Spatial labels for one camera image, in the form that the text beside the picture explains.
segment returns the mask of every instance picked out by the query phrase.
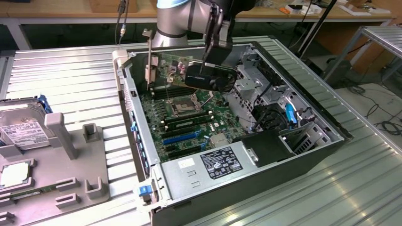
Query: slotted aluminum surface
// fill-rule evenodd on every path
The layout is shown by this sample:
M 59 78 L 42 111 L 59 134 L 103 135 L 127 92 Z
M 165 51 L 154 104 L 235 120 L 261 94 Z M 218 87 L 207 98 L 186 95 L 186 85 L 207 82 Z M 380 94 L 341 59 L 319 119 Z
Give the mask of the slotted aluminum surface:
M 278 41 L 267 37 L 235 41 L 262 44 L 356 138 L 306 175 L 190 225 L 398 225 L 402 159 L 392 144 L 358 119 L 336 92 Z M 146 48 L 146 45 L 19 51 L 15 57 L 7 98 L 42 92 L 52 108 L 66 113 L 68 130 L 88 122 L 104 127 L 112 199 L 42 225 L 150 224 L 147 213 L 137 210 L 138 198 L 131 192 L 137 172 L 111 63 L 111 52 L 119 48 Z
M 362 34 L 382 45 L 393 54 L 402 58 L 402 27 L 369 26 L 364 27 Z

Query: hard drive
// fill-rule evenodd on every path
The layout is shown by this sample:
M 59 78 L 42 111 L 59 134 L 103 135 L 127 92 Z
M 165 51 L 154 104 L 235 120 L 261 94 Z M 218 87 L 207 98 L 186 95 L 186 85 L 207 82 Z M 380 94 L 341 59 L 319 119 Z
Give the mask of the hard drive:
M 28 150 L 50 145 L 54 132 L 44 126 L 44 116 L 52 113 L 44 95 L 0 101 L 0 146 L 16 145 Z

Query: hard drive label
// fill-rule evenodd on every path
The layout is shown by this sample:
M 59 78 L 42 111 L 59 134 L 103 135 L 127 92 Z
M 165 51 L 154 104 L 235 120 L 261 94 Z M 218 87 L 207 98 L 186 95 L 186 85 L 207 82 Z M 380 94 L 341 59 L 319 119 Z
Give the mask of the hard drive label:
M 0 130 L 18 147 L 48 141 L 44 130 L 36 121 L 11 126 L 2 126 Z
M 243 169 L 231 147 L 201 155 L 213 179 L 218 179 Z

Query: power supply label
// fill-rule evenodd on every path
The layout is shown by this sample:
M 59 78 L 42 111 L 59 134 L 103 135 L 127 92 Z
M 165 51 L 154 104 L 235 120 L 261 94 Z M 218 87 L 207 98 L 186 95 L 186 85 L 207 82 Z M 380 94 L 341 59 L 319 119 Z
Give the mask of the power supply label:
M 18 147 L 48 141 L 44 130 L 36 121 L 11 126 L 2 126 L 0 131 L 8 136 Z
M 201 155 L 213 179 L 218 179 L 243 169 L 231 147 Z

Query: robotic arm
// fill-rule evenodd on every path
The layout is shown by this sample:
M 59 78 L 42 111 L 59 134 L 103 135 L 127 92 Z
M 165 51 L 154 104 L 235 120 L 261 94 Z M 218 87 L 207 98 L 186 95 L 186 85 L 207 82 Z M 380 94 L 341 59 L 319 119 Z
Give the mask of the robotic arm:
M 187 45 L 186 31 L 205 34 L 203 63 L 186 73 L 186 85 L 227 91 L 235 82 L 234 70 L 219 65 L 233 50 L 235 16 L 253 9 L 257 0 L 159 0 L 158 32 L 154 47 Z

